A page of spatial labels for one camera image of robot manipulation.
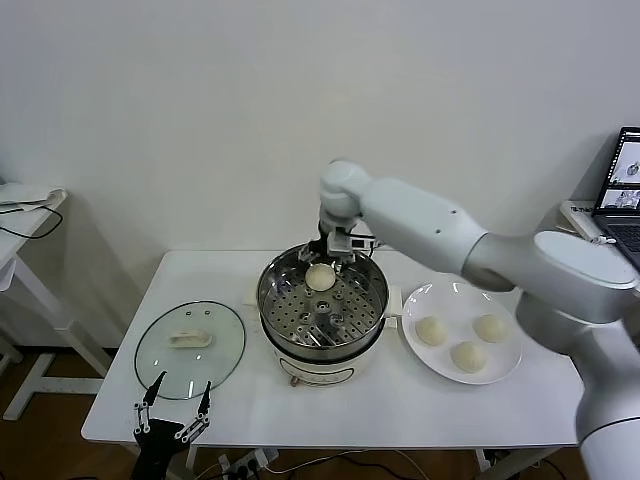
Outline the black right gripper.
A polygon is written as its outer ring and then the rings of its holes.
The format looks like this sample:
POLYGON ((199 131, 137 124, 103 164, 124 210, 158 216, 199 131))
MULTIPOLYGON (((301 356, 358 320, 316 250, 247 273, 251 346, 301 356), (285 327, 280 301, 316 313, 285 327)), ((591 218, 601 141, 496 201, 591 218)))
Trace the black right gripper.
MULTIPOLYGON (((331 226, 323 222, 318 223, 319 238, 304 244, 298 251, 298 259, 300 261, 316 261, 320 258, 330 258, 328 249, 328 237, 333 231, 331 226)), ((354 252, 348 254, 340 254, 332 258, 331 265, 336 274, 340 274, 349 265, 356 260, 354 252)))

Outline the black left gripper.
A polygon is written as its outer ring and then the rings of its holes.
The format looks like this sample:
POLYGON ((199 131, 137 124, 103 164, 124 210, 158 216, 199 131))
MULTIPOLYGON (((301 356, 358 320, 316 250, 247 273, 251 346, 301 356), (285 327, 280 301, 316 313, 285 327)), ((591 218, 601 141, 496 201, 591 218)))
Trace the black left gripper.
POLYGON ((133 432, 140 453, 130 476, 132 480, 164 480, 173 456, 186 450, 186 443, 192 443, 210 424, 210 381, 206 384, 196 415, 188 425, 151 417, 151 407, 166 374, 167 371, 162 371, 143 398, 134 404, 136 424, 133 432))

